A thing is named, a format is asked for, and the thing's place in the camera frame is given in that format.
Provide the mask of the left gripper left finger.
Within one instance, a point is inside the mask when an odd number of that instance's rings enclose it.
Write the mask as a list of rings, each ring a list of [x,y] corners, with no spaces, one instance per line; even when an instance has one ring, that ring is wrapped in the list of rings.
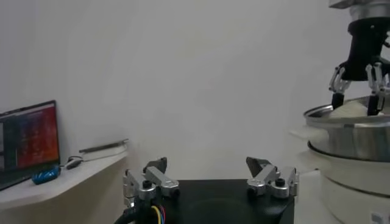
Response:
[[[168,168],[167,157],[149,161],[141,172],[127,169],[124,172],[124,204],[132,208],[136,200],[151,202],[157,197],[176,200],[180,196],[180,184],[165,175]]]

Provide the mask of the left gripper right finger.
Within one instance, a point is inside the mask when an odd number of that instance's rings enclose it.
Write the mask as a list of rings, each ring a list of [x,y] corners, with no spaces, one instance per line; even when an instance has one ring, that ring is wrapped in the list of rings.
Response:
[[[299,190],[299,173],[295,167],[279,169],[266,159],[246,158],[246,164],[252,175],[247,180],[249,198],[270,194],[277,199],[296,197]]]

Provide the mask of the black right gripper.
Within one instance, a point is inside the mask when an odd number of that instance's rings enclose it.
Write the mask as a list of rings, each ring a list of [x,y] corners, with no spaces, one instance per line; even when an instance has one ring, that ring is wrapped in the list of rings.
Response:
[[[352,36],[347,60],[335,68],[328,85],[333,93],[333,110],[344,104],[344,93],[350,81],[367,81],[371,94],[367,105],[367,115],[377,116],[385,107],[389,95],[389,60],[381,56],[389,32],[389,18],[376,17],[353,21],[348,26]]]

